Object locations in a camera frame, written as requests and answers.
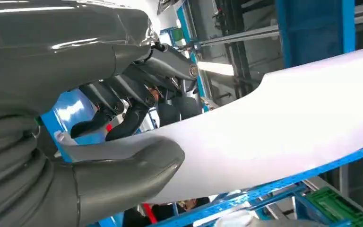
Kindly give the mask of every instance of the green plastic crate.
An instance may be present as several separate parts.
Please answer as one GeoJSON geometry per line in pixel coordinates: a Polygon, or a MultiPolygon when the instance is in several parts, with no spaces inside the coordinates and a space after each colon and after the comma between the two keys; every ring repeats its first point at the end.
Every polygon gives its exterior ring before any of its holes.
{"type": "Polygon", "coordinates": [[[363,212],[329,187],[305,197],[331,221],[351,220],[351,226],[363,227],[363,212]]]}

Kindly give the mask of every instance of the worker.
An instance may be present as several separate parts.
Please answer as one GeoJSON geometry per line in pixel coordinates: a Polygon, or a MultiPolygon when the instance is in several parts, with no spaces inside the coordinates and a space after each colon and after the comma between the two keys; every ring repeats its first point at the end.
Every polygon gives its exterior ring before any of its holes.
{"type": "MultiPolygon", "coordinates": [[[[202,197],[198,199],[186,200],[176,203],[177,211],[179,214],[190,211],[194,208],[203,206],[209,203],[208,197],[202,197]]],[[[163,221],[174,216],[174,210],[172,204],[155,204],[152,206],[152,212],[157,221],[163,221]]],[[[148,217],[143,216],[132,208],[124,212],[123,227],[145,227],[149,226],[151,221],[148,217]]]]}

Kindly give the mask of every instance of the red object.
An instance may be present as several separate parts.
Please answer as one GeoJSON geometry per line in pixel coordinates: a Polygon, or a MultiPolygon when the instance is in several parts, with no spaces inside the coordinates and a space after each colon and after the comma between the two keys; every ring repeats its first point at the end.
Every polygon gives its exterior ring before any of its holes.
{"type": "Polygon", "coordinates": [[[143,206],[145,215],[148,216],[149,220],[151,221],[151,224],[158,223],[158,221],[155,218],[154,213],[152,212],[152,209],[149,207],[149,204],[148,203],[143,203],[142,206],[143,206]]]}
{"type": "Polygon", "coordinates": [[[112,125],[109,123],[107,124],[107,126],[105,127],[106,128],[106,131],[109,132],[110,130],[113,129],[112,125]]]}

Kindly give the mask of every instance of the metal rail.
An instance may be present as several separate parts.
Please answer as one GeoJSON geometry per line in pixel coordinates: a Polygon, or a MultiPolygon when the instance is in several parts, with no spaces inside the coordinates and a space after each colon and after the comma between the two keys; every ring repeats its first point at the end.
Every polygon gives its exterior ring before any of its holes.
{"type": "MultiPolygon", "coordinates": [[[[363,23],[363,4],[355,7],[355,19],[356,24],[363,23]]],[[[273,25],[268,27],[263,27],[259,29],[253,29],[233,35],[227,35],[220,38],[215,38],[211,40],[201,41],[199,44],[201,46],[219,45],[226,43],[233,43],[238,41],[261,39],[266,37],[279,36],[279,26],[273,25]]]]}

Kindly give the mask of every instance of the white panel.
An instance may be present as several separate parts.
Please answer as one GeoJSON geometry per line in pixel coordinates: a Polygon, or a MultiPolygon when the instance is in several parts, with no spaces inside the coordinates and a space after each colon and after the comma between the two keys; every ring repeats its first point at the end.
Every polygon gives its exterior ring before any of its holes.
{"type": "Polygon", "coordinates": [[[94,159],[124,158],[161,137],[186,159],[152,203],[252,187],[347,156],[363,148],[363,50],[266,74],[253,93],[194,118],[66,149],[80,160],[92,148],[94,159]]]}

